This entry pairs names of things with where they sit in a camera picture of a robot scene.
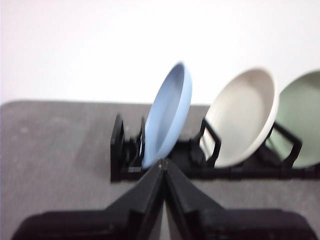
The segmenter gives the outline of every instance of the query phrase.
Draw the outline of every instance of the gray table surface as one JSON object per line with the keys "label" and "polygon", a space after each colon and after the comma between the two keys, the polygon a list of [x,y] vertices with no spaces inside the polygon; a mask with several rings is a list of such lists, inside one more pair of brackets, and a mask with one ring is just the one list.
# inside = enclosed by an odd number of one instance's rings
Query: gray table surface
{"label": "gray table surface", "polygon": [[[29,215],[103,209],[135,183],[110,183],[110,138],[120,113],[126,136],[150,106],[18,101],[1,106],[1,239]],[[181,138],[197,133],[207,106],[192,106]],[[320,236],[316,180],[193,180],[226,208],[281,208],[306,217]],[[160,239],[170,239],[163,211]]]}

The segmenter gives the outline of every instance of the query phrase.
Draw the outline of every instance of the white plate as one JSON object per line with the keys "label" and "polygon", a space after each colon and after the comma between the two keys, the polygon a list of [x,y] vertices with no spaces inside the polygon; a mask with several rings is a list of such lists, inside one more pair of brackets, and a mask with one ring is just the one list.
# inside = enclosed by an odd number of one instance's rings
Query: white plate
{"label": "white plate", "polygon": [[[279,104],[277,86],[263,69],[251,69],[234,78],[219,93],[205,119],[221,139],[215,168],[237,165],[266,139]],[[200,147],[208,159],[215,147],[206,130]]]}

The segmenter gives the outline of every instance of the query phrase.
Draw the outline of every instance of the plate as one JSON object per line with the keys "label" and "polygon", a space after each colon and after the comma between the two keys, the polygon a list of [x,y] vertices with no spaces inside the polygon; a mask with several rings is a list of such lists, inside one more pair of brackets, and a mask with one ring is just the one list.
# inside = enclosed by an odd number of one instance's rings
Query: plate
{"label": "plate", "polygon": [[167,157],[175,146],[189,112],[192,95],[191,76],[178,63],[165,78],[145,123],[142,168]]}
{"label": "plate", "polygon": [[[228,83],[210,106],[205,119],[221,139],[215,168],[237,165],[266,139],[279,103],[277,86],[264,69],[251,69]],[[205,130],[200,147],[208,159],[215,142]]]}
{"label": "plate", "polygon": [[[320,70],[299,77],[281,92],[275,121],[302,140],[293,168],[320,163]],[[276,131],[266,143],[281,159],[285,159],[292,148]]]}

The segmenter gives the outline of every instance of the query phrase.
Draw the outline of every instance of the black plastic dish rack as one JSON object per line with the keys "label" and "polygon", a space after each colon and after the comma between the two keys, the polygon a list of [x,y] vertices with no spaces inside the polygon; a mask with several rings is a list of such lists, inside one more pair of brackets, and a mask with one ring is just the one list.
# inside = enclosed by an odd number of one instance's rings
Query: black plastic dish rack
{"label": "black plastic dish rack", "polygon": [[[205,129],[208,130],[215,141],[213,154],[207,161],[199,145]],[[193,179],[320,179],[320,163],[306,168],[292,168],[300,153],[302,142],[277,123],[273,124],[268,137],[272,131],[278,131],[292,143],[291,152],[286,159],[280,159],[276,153],[266,146],[266,141],[264,141],[250,157],[240,164],[225,168],[214,168],[221,141],[205,118],[202,119],[199,133],[190,140],[178,140],[168,158],[188,178]],[[124,121],[118,114],[110,141],[110,181],[138,180],[145,174],[147,170],[141,167],[144,151],[144,118],[141,120],[139,134],[126,140]]]}

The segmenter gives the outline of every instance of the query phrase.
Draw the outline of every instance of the blue plate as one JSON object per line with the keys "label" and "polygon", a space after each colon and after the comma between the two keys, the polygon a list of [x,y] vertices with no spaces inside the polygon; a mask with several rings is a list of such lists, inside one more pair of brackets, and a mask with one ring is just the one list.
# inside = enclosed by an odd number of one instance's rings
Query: blue plate
{"label": "blue plate", "polygon": [[143,169],[167,157],[175,146],[187,119],[191,95],[191,76],[183,63],[178,63],[166,76],[145,123]]}

